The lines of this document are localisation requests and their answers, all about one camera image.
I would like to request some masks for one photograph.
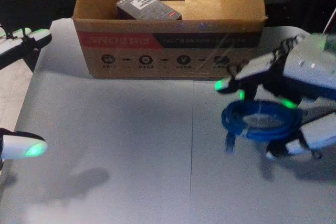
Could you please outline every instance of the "white floor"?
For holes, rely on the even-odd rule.
[[[32,75],[23,60],[0,70],[0,128],[14,130]]]

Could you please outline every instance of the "barcode label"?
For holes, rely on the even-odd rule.
[[[134,5],[137,9],[142,10],[146,6],[152,4],[156,0],[133,0],[131,2],[132,5]]]

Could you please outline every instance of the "coiled blue cable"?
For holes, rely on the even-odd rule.
[[[253,127],[244,121],[244,117],[253,114],[266,114],[281,121],[277,127]],[[222,112],[222,124],[228,130],[226,151],[232,153],[236,136],[253,141],[270,142],[287,138],[301,125],[302,111],[289,109],[281,104],[268,101],[235,101]]]

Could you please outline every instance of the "white table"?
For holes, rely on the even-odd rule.
[[[209,81],[95,80],[72,20],[51,32],[16,125],[49,150],[5,164],[1,224],[335,223],[335,150],[271,162],[237,139],[226,155],[220,114],[238,94]],[[260,53],[297,33],[265,28]]]

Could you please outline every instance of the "printed icon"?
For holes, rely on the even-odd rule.
[[[191,58],[188,55],[181,55],[177,58],[177,63],[181,65],[187,65],[191,62]]]
[[[113,64],[115,62],[115,57],[112,55],[103,55],[101,57],[102,62],[106,63],[106,64]]]
[[[153,58],[148,55],[143,55],[139,58],[139,62],[144,65],[149,65],[153,63]]]
[[[214,64],[228,64],[230,62],[230,59],[226,56],[215,56],[214,58]]]

